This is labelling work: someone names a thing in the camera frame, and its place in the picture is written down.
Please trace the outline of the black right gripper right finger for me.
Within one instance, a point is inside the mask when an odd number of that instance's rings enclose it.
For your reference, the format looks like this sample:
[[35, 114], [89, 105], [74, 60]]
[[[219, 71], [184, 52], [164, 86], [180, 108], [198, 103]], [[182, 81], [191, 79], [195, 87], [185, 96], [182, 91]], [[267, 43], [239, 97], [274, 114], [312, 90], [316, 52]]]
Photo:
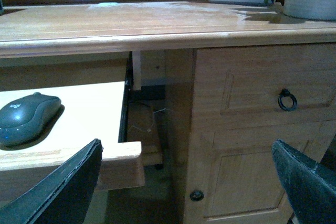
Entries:
[[272, 158], [299, 223], [335, 223], [335, 172], [277, 139]]

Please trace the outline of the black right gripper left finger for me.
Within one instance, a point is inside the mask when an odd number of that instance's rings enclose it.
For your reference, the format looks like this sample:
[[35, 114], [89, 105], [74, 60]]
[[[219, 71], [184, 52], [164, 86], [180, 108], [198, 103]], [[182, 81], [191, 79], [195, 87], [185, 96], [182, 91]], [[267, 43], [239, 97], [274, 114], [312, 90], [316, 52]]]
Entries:
[[102, 144], [95, 139], [7, 205], [7, 223], [83, 223], [97, 185]]

